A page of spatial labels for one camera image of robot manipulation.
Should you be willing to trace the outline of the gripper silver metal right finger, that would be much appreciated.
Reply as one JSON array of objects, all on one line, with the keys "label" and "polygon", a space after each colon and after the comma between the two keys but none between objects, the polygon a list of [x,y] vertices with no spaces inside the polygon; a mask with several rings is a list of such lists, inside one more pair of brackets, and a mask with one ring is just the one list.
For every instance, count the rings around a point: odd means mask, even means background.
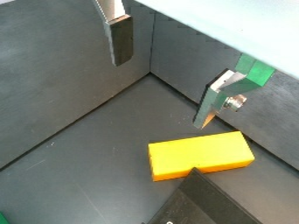
[{"label": "gripper silver metal right finger", "polygon": [[262,88],[274,72],[269,64],[242,53],[235,70],[226,69],[206,86],[194,126],[203,129],[223,109],[238,111],[248,101],[244,94]]}]

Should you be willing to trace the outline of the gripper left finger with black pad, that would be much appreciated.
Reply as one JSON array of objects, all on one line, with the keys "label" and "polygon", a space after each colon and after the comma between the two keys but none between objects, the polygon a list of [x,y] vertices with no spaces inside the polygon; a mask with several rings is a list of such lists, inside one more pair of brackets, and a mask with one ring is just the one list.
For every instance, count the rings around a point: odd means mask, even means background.
[{"label": "gripper left finger with black pad", "polygon": [[134,56],[134,18],[122,0],[93,0],[106,29],[113,63],[117,67]]}]

